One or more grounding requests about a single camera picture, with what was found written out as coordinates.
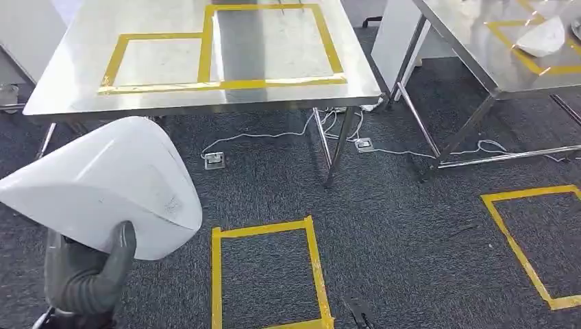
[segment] stainless steel table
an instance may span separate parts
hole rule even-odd
[[[435,169],[581,150],[581,145],[575,145],[476,160],[446,162],[449,155],[482,120],[497,100],[551,95],[551,98],[578,125],[581,125],[581,116],[554,94],[563,90],[581,90],[579,89],[581,86],[579,40],[572,34],[568,35],[567,42],[560,51],[544,58],[534,58],[515,47],[518,37],[553,16],[560,16],[565,29],[569,31],[570,22],[581,15],[581,1],[413,1],[422,15],[399,70],[396,79],[397,87],[392,90],[387,106],[394,102],[397,91],[400,90],[436,157],[427,175],[433,173]],[[489,96],[442,150],[434,142],[401,82],[426,21],[429,21],[450,44],[460,60],[489,92]]]
[[[339,0],[87,0],[24,114],[50,121],[376,103]]]

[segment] gloved hand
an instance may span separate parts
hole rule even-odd
[[[45,295],[52,307],[76,315],[112,314],[135,255],[133,224],[115,227],[111,242],[107,254],[49,230]]]

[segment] electrical cord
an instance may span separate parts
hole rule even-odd
[[[231,141],[233,139],[237,139],[240,137],[272,137],[272,138],[277,138],[280,136],[285,136],[285,135],[295,135],[295,136],[302,136],[305,134],[305,132],[307,131],[307,126],[309,124],[309,122],[312,120],[312,117],[314,116],[314,113],[312,113],[309,117],[309,119],[307,119],[307,122],[305,122],[305,126],[303,127],[303,131],[302,132],[283,132],[281,134],[277,134],[277,135],[268,135],[268,134],[259,134],[259,135],[254,135],[254,134],[239,134],[233,137],[229,137],[229,138],[221,138],[215,142],[213,142],[212,144],[208,145],[206,148],[201,150],[201,158],[202,159],[206,159],[206,157],[204,156],[204,154],[206,153],[206,151],[211,148],[212,146],[221,143],[221,142],[225,142],[225,141]]]
[[[332,108],[327,108],[326,110],[319,110],[319,112],[325,113],[324,118],[321,120],[321,125],[324,125],[327,123],[327,120],[329,119],[330,116],[333,116],[333,121],[331,122],[331,124],[324,128],[323,126],[323,131],[325,133],[325,137],[328,139],[334,139],[337,140],[339,138],[338,135],[335,134],[331,134],[329,133],[329,131],[335,126],[335,124],[337,123],[337,110],[333,110]],[[355,143],[357,139],[359,139],[359,131],[361,130],[361,127],[363,126],[363,111],[360,111],[359,113],[355,113],[355,115],[357,115],[359,117],[359,122],[357,123],[357,127],[355,129],[355,132],[353,134],[351,134],[350,136],[347,137],[347,141],[350,143]],[[295,136],[302,136],[305,134],[308,124],[309,122],[312,120],[312,117],[314,116],[314,113],[312,113],[310,115],[310,117],[307,119],[307,121],[305,122],[305,125],[303,127],[302,132],[283,132],[281,134],[277,134],[277,135],[270,135],[270,134],[239,134],[233,137],[229,137],[229,138],[222,138],[219,139],[215,142],[213,142],[212,144],[208,145],[206,148],[204,148],[201,151],[201,158],[202,159],[206,159],[206,157],[204,156],[205,152],[211,148],[212,146],[221,143],[221,142],[225,142],[225,141],[231,141],[240,137],[271,137],[271,138],[277,138],[280,136],[285,136],[285,135],[295,135]],[[493,149],[485,149],[482,145],[483,144],[490,144],[490,145],[494,145],[496,147],[498,147],[498,150],[493,150]],[[477,144],[477,148],[474,150],[469,150],[469,151],[460,151],[460,152],[452,152],[450,155],[451,156],[461,156],[463,154],[474,154],[474,153],[478,153],[479,151],[483,151],[486,153],[490,153],[490,154],[515,154],[514,152],[509,152],[504,146],[502,146],[500,143],[498,143],[497,141],[493,141],[490,139],[482,139],[480,141],[478,141]],[[402,155],[402,154],[412,154],[414,156],[421,156],[424,158],[431,158],[431,159],[436,159],[436,157],[431,156],[429,154],[422,154],[422,153],[418,153],[418,152],[414,152],[414,151],[390,151],[387,149],[373,149],[371,151],[361,151],[362,153],[373,153],[373,152],[384,152],[384,153],[388,153],[388,154],[396,154],[396,155]],[[546,158],[549,158],[555,162],[562,162],[564,160],[566,160],[567,158],[555,158],[553,156],[549,156],[549,155],[544,155]]]

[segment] white plastic piece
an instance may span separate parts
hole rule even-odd
[[[383,103],[383,97],[380,97],[379,101],[377,104],[373,104],[373,105],[361,105],[359,106],[361,108],[361,110],[364,110],[365,112],[371,112],[373,110],[375,110],[375,108],[377,108],[381,103]]]
[[[154,122],[109,123],[0,180],[0,201],[84,245],[109,252],[120,222],[135,258],[156,260],[200,228],[202,210],[175,146]]]
[[[557,52],[565,44],[565,28],[559,16],[534,27],[519,40],[517,46],[535,57]]]

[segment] gray carpet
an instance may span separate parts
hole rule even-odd
[[[369,51],[375,30],[357,32]],[[426,60],[408,90],[440,144],[485,96],[455,59]],[[581,109],[579,95],[562,96]],[[241,132],[300,131],[307,118],[307,112],[275,108],[168,118],[165,128],[197,187],[204,223],[191,241],[167,258],[135,262],[117,313],[121,328],[209,328],[211,228],[292,221],[307,214],[314,219],[335,328],[355,328],[343,302],[350,295],[360,295],[369,303],[378,328],[580,326],[581,308],[551,311],[541,299],[480,195],[559,184],[581,186],[581,161],[563,164],[531,158],[448,169],[420,184],[418,170],[426,161],[357,154],[348,145],[335,186],[324,189],[325,163],[316,128],[310,125],[302,137],[240,138],[218,144],[212,150],[226,153],[227,169],[203,170],[199,152],[215,139]],[[0,162],[4,173],[34,155],[29,145],[40,138],[40,131],[24,133],[28,127],[19,121],[3,130],[0,147],[9,149]],[[412,115],[401,103],[393,112],[366,115],[361,132],[376,147],[428,153]],[[473,149],[483,138],[511,150],[556,147],[581,141],[580,132],[549,99],[504,101],[460,148]],[[535,208],[534,200],[507,202],[500,209],[510,229],[519,232],[515,238],[531,246],[531,262],[542,269],[540,275],[550,291],[555,296],[580,293],[581,256],[576,252],[575,232],[581,223],[574,220],[578,215],[556,218],[566,211],[575,213],[577,201],[541,201],[544,206],[552,202],[555,208],[547,212]],[[46,307],[44,230],[5,207],[1,216],[0,326],[24,328]],[[531,219],[538,221],[532,224]],[[459,232],[467,225],[472,228]],[[543,226],[552,235],[531,233]],[[316,301],[307,284],[311,277],[301,243],[298,236],[283,234],[271,240],[233,239],[223,244],[225,328],[312,318]],[[547,255],[555,255],[552,251],[558,254],[549,262]]]

